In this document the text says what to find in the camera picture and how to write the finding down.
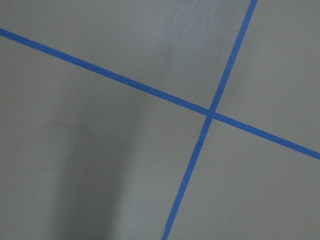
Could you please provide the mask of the blue tape line crosswise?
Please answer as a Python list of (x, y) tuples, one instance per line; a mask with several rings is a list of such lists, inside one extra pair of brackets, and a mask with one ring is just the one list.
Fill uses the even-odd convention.
[(67, 53), (61, 52), (61, 51), (56, 50), (52, 47), (43, 45), (39, 42), (33, 41), (33, 40), (28, 39), (26, 37), (23, 37), (21, 35), (10, 32), (6, 29), (2, 28), (0, 30), (0, 35), (4, 38), (7, 38), (7, 39), (12, 40), (14, 42), (28, 46), (28, 47), (33, 48), (35, 50), (38, 50), (40, 52), (46, 53), (46, 54), (51, 55), (55, 58), (61, 59), (63, 61), (71, 63), (73, 65), (79, 66), (83, 69), (86, 69), (86, 70), (91, 71), (93, 73), (96, 73), (98, 75), (102, 75), (104, 77), (107, 77), (107, 78), (112, 79), (114, 81), (120, 82), (124, 85), (130, 86), (130, 87), (135, 88), (137, 90), (140, 90), (142, 92), (148, 93), (150, 95), (156, 96), (156, 97), (161, 98), (163, 100), (166, 100), (168, 102), (174, 103), (176, 105), (179, 105), (181, 107), (189, 109), (193, 112), (202, 114), (204, 116), (209, 116), (209, 117), (213, 118), (214, 120), (217, 120), (217, 121), (225, 123), (229, 126), (241, 129), (247, 133), (251, 133), (251, 134), (256, 135), (258, 137), (261, 137), (263, 139), (266, 139), (266, 140), (269, 140), (269, 141), (274, 142), (276, 144), (279, 144), (281, 146), (287, 147), (287, 148), (294, 150), (296, 152), (302, 153), (304, 155), (315, 158), (317, 160), (320, 159), (320, 153), (315, 150), (312, 150), (312, 149), (307, 148), (305, 146), (299, 145), (297, 143), (294, 143), (294, 142), (289, 141), (287, 139), (284, 139), (282, 137), (276, 136), (274, 134), (271, 134), (269, 132), (266, 132), (264, 130), (256, 128), (254, 126), (248, 125), (248, 124), (241, 122), (241, 121), (238, 121), (236, 119), (230, 118), (228, 116), (222, 115), (220, 113), (212, 112), (209, 109), (204, 108), (200, 105), (189, 102), (187, 100), (184, 100), (184, 99), (179, 98), (177, 96), (174, 96), (172, 94), (166, 93), (164, 91), (158, 90), (154, 87), (145, 85), (141, 82), (135, 81), (135, 80), (130, 79), (128, 77), (122, 76), (118, 73), (112, 72), (110, 70), (107, 70), (105, 68), (102, 68), (100, 66), (92, 64), (90, 62), (84, 61), (82, 59), (79, 59), (79, 58), (74, 57), (72, 55), (69, 55)]

